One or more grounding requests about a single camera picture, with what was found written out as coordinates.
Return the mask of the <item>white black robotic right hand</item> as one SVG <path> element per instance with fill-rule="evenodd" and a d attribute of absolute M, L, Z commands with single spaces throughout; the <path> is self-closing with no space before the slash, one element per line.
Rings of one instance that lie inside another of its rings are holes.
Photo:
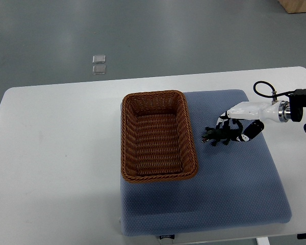
<path fill-rule="evenodd" d="M 228 126 L 230 120 L 235 123 L 240 120 L 251 120 L 252 123 L 233 138 L 234 141 L 247 142 L 263 131 L 264 121 L 272 120 L 277 123 L 286 123 L 290 118 L 290 104 L 287 101 L 277 101 L 272 104 L 240 102 L 220 115 L 216 128 Z"/>

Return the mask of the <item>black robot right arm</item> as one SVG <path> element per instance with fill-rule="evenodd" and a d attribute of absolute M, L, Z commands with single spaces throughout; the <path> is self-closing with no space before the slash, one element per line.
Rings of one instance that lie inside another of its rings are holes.
<path fill-rule="evenodd" d="M 290 106 L 290 119 L 293 122 L 300 122 L 303 116 L 303 109 L 306 108 L 306 89 L 296 89 L 288 94 Z"/>

